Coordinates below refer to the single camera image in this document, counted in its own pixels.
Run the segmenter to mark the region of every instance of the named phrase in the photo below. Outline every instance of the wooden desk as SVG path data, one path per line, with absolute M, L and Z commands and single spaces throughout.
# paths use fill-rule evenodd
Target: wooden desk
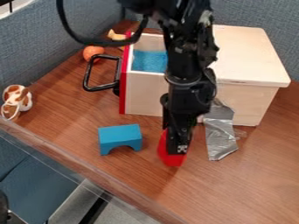
M 279 91 L 259 127 L 238 127 L 247 138 L 219 162 L 208 161 L 205 131 L 197 127 L 177 169 L 156 155 L 161 118 L 119 115 L 111 91 L 85 92 L 86 64 L 79 52 L 31 85 L 32 110 L 0 127 L 164 223 L 299 222 L 299 83 Z M 113 69 L 102 61 L 92 82 L 111 81 Z M 101 157 L 97 128 L 126 123 L 141 125 L 143 150 L 121 147 Z

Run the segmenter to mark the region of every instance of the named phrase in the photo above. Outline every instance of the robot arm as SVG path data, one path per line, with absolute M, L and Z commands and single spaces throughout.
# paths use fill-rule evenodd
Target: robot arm
M 158 154 L 165 164 L 180 166 L 188 151 L 197 118 L 209 112 L 216 95 L 216 79 L 211 68 L 218 47 L 212 35 L 210 0 L 118 0 L 123 7 L 143 14 L 132 38 L 103 41 L 78 37 L 69 27 L 63 0 L 58 12 L 66 31 L 81 44 L 125 46 L 135 43 L 148 23 L 156 20 L 163 30 L 168 65 L 165 79 L 169 92 L 161 97 L 163 134 Z

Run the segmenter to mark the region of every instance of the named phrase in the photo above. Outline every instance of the blue foam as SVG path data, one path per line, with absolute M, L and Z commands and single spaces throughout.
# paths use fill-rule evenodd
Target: blue foam
M 133 54 L 132 70 L 151 73 L 165 72 L 168 61 L 166 51 L 134 50 Z
M 113 148 L 130 146 L 134 151 L 140 151 L 143 137 L 139 124 L 99 128 L 99 143 L 101 155 L 107 155 Z

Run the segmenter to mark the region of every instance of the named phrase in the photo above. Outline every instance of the black cable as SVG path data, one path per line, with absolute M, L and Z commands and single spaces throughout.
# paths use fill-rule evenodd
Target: black cable
M 69 26 L 67 19 L 66 19 L 66 12 L 64 9 L 63 0 L 56 0 L 56 8 L 59 13 L 59 17 L 63 27 L 65 28 L 66 32 L 78 43 L 83 45 L 91 45 L 91 46 L 127 46 L 130 44 L 136 43 L 143 33 L 143 29 L 147 26 L 149 22 L 148 16 L 143 16 L 143 21 L 140 23 L 137 31 L 131 38 L 126 38 L 124 40 L 103 40 L 103 39 L 89 39 L 89 38 L 82 38 L 78 34 L 76 34 L 71 27 Z
M 10 13 L 12 13 L 12 1 L 10 1 Z

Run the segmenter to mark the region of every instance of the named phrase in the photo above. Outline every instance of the silver tape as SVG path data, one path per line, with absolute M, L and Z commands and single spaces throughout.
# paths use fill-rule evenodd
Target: silver tape
M 233 131 L 233 110 L 215 100 L 204 116 L 205 138 L 209 160 L 220 160 L 238 150 Z

